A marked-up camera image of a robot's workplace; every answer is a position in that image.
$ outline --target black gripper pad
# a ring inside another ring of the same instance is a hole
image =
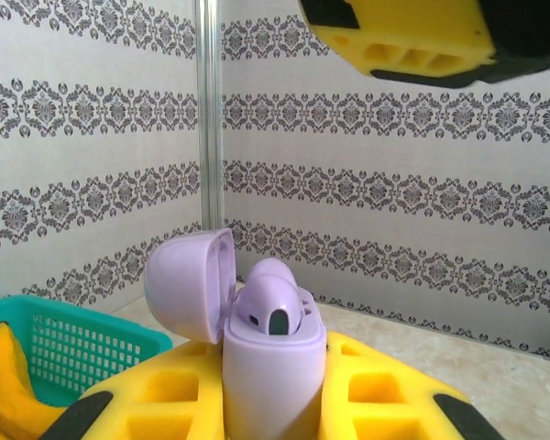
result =
[[[465,440],[505,440],[470,403],[447,394],[436,394],[434,401]]]
[[[357,16],[345,0],[300,0],[308,23],[314,26],[359,29]]]
[[[75,401],[38,440],[81,440],[113,397],[100,391]]]

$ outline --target black rubber edge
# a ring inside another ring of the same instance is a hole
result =
[[[448,394],[436,394],[434,401],[465,440],[505,440],[470,403]]]
[[[75,401],[38,440],[81,440],[113,397],[100,391]]]
[[[355,11],[344,0],[300,0],[300,3],[311,25],[360,29]]]
[[[474,82],[501,83],[550,69],[550,0],[477,0],[497,62],[443,78],[371,71],[382,80],[458,89]]]

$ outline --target beige floor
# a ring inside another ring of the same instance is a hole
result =
[[[319,309],[328,330],[354,337],[464,392],[506,440],[550,440],[550,361],[327,305]],[[115,314],[164,331],[144,298]],[[176,345],[185,341],[167,334]]]

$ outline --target square hole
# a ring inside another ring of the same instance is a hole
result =
[[[463,63],[463,59],[452,55],[440,54],[430,62],[430,69],[435,72],[449,72]]]
[[[200,381],[189,372],[161,371],[149,381],[141,402],[196,402]]]
[[[340,347],[340,353],[347,356],[360,356],[360,352],[350,344],[343,344]]]
[[[402,53],[402,48],[391,44],[369,44],[365,50],[365,60],[385,63],[394,61]]]
[[[128,419],[130,440],[185,440],[190,433],[192,417],[188,415],[136,416]]]
[[[360,403],[404,403],[397,380],[390,373],[354,375],[348,384],[348,401]]]
[[[337,36],[337,37],[334,37],[334,40],[340,46],[348,46],[350,44],[350,40],[347,37]]]
[[[431,440],[417,420],[358,417],[353,420],[358,440]]]

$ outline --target damask pattern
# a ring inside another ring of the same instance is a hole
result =
[[[64,133],[92,135],[99,131],[193,130],[198,124],[198,103],[192,93],[182,94],[111,87],[92,88],[33,81],[25,87],[19,79],[0,80],[0,138],[17,129],[22,138]]]
[[[416,318],[415,316],[408,316],[406,318],[405,316],[403,316],[402,313],[395,313],[393,311],[385,312],[383,309],[373,310],[371,306],[365,305],[365,304],[356,305],[353,302],[345,303],[345,301],[343,301],[341,298],[326,297],[325,295],[318,295],[315,298],[315,300],[319,303],[325,303],[336,307],[342,307],[343,309],[348,309],[355,312],[361,312],[364,314],[377,316],[379,318],[388,319],[390,321],[395,321],[402,324],[415,325],[417,327],[431,329],[436,332],[446,333],[452,336],[462,336],[467,339],[480,341],[486,344],[492,344],[494,346],[507,347],[512,350],[531,353],[533,355],[540,356],[550,360],[550,348],[543,348],[540,346],[534,349],[533,347],[530,347],[526,343],[519,343],[519,344],[514,343],[510,340],[510,338],[504,338],[500,336],[492,337],[485,333],[476,335],[472,330],[466,330],[462,327],[458,327],[458,329],[456,329],[455,326],[452,326],[450,324],[440,325],[440,324],[437,324],[436,321],[431,321],[428,319],[419,319],[419,318]]]
[[[426,289],[486,298],[509,306],[550,313],[550,274],[484,259],[465,259],[423,249],[397,247],[345,236],[293,231],[289,227],[225,220],[233,229],[236,248],[280,259],[294,259],[334,270],[350,270],[383,280],[424,286]]]
[[[323,170],[291,164],[224,162],[224,190],[311,203],[356,206],[374,211],[460,219],[481,225],[521,225],[550,232],[550,191],[546,186],[509,188],[500,182],[386,175],[384,172]]]
[[[198,222],[174,229],[163,236],[141,241],[113,256],[87,262],[82,268],[65,271],[61,276],[49,278],[40,285],[32,284],[22,290],[27,295],[65,301],[76,305],[95,304],[114,292],[123,290],[140,280],[145,262],[153,249],[171,237],[201,230]]]
[[[314,35],[299,16],[260,18],[222,23],[222,60],[267,59],[303,55],[323,56],[329,48]]]
[[[195,28],[189,19],[170,16],[127,0],[0,0],[0,17],[20,16],[25,25],[67,29],[107,43],[152,50],[193,60]]]
[[[550,142],[550,96],[519,92],[223,95],[223,128]]]
[[[200,167],[195,162],[111,174],[100,179],[52,183],[42,190],[19,189],[0,194],[0,248],[99,222],[154,204],[198,193]]]

